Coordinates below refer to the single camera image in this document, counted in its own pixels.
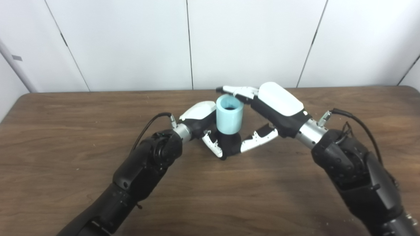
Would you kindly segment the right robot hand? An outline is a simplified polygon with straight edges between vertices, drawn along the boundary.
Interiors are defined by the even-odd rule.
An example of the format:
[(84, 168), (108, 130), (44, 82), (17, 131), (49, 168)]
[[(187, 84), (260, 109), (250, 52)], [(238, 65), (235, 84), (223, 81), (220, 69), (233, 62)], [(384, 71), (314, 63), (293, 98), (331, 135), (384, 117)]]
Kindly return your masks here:
[(312, 149), (320, 139), (314, 133), (313, 119), (306, 112), (303, 103), (275, 82), (267, 82), (259, 88), (221, 86), (216, 92), (232, 95), (266, 118), (269, 123), (262, 126), (247, 139), (234, 144), (227, 138), (220, 138), (224, 156), (244, 153), (262, 146), (278, 136), (300, 140)]

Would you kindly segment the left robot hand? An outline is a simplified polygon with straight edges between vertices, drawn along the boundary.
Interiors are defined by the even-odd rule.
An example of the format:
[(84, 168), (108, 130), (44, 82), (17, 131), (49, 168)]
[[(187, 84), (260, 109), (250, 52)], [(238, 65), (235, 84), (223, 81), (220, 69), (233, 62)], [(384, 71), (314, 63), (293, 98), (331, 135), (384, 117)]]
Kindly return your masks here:
[(222, 160), (222, 148), (219, 145), (219, 132), (216, 128), (216, 103), (202, 101), (190, 107), (179, 117), (177, 126), (173, 129), (183, 143), (199, 139)]

